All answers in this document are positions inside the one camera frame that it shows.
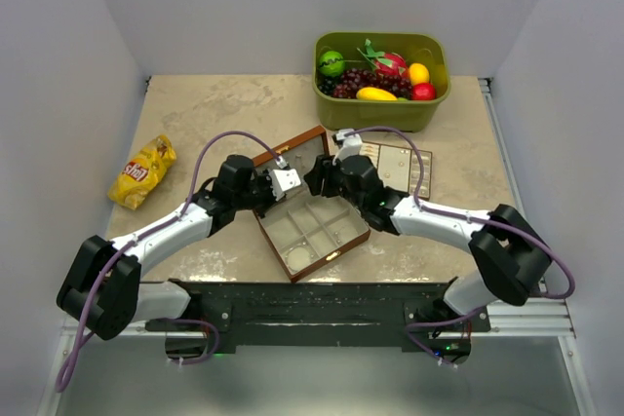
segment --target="yellow snack bag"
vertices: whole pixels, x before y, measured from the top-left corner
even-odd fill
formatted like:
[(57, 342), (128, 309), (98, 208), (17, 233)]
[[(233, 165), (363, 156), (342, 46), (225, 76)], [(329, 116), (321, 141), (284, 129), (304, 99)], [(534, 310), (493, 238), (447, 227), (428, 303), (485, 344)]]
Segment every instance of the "yellow snack bag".
[(158, 135), (126, 164), (108, 190), (108, 198), (121, 206), (137, 209), (175, 160), (172, 143), (164, 135)]

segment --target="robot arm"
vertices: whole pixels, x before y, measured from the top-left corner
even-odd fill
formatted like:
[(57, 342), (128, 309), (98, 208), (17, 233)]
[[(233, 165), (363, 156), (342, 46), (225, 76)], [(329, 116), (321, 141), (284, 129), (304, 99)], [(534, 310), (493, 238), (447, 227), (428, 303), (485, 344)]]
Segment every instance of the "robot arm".
[(107, 340), (133, 321), (180, 317), (190, 302), (183, 287), (172, 282), (142, 284), (140, 279), (181, 248), (231, 223), (236, 211), (255, 209), (263, 215), (301, 184), (295, 170), (257, 173), (252, 160), (238, 155), (223, 163), (212, 190), (207, 189), (209, 182), (172, 213), (144, 228), (110, 241), (99, 236), (87, 239), (60, 288), (58, 306), (78, 320), (99, 271), (113, 255), (119, 255), (97, 291), (87, 327)]
[(370, 158), (359, 154), (360, 137), (347, 136), (351, 132), (338, 132), (336, 156), (319, 156), (304, 176), (312, 195), (343, 197), (377, 231), (454, 246), (471, 253), (477, 263), (477, 271), (451, 280), (443, 296), (419, 310), (417, 321), (453, 320), (495, 300), (516, 306), (527, 302), (550, 266), (550, 257), (520, 236), (472, 221), (492, 220), (539, 240), (514, 208), (499, 205), (487, 211), (417, 203), (413, 195), (383, 185)]

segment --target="round object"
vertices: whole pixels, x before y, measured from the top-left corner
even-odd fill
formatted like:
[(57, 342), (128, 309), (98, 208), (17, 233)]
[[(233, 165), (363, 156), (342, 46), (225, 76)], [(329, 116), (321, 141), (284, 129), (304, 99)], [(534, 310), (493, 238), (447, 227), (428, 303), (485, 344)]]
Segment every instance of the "round object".
[(305, 247), (295, 247), (286, 255), (286, 263), (294, 272), (303, 270), (310, 265), (310, 251)]
[(422, 63), (413, 63), (409, 66), (409, 80), (412, 85), (429, 83), (429, 70)]
[(436, 89), (430, 83), (414, 85), (411, 91), (411, 99), (414, 101), (431, 101), (436, 98)]
[(358, 237), (358, 231), (355, 226), (351, 226), (350, 224), (340, 226), (336, 229), (335, 233), (333, 233), (334, 238), (339, 244), (345, 244), (350, 241), (353, 241)]
[(374, 68), (381, 75), (408, 78), (408, 65), (406, 61), (394, 53), (385, 53), (383, 57), (374, 62)]
[(346, 67), (338, 51), (327, 51), (319, 57), (319, 71), (326, 77), (339, 77)]

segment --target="open wooden box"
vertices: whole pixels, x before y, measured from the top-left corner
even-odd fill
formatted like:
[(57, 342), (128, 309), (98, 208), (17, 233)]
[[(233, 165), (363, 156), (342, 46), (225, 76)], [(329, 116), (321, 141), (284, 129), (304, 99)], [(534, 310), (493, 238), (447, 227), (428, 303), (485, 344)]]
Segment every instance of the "open wooden box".
[[(256, 219), (267, 242), (275, 252), (292, 283), (338, 259), (340, 255), (366, 241), (371, 230), (360, 214), (340, 197), (313, 197), (303, 176), (316, 157), (330, 154), (325, 129), (318, 126), (276, 146), (296, 170), (302, 186)], [(270, 153), (253, 159), (258, 170), (276, 169)]]

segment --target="fruit basket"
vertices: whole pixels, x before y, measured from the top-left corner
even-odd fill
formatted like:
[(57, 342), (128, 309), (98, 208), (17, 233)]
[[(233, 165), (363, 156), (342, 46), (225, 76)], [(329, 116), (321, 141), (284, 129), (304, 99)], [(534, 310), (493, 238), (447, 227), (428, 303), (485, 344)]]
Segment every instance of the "fruit basket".
[[(367, 40), (376, 50), (402, 57), (408, 66), (414, 63), (424, 66), (436, 97), (412, 100), (413, 85), (408, 73), (387, 76), (373, 71), (371, 62), (360, 52)], [(338, 77), (319, 71), (319, 59), (329, 51), (339, 52), (344, 60), (345, 70)], [(314, 60), (312, 87), (317, 96), (319, 119), (328, 129), (376, 125), (418, 132), (429, 124), (438, 105), (450, 92), (443, 47), (424, 34), (332, 32), (317, 41)], [(363, 85), (388, 91), (396, 100), (373, 100), (367, 94), (355, 98)]]

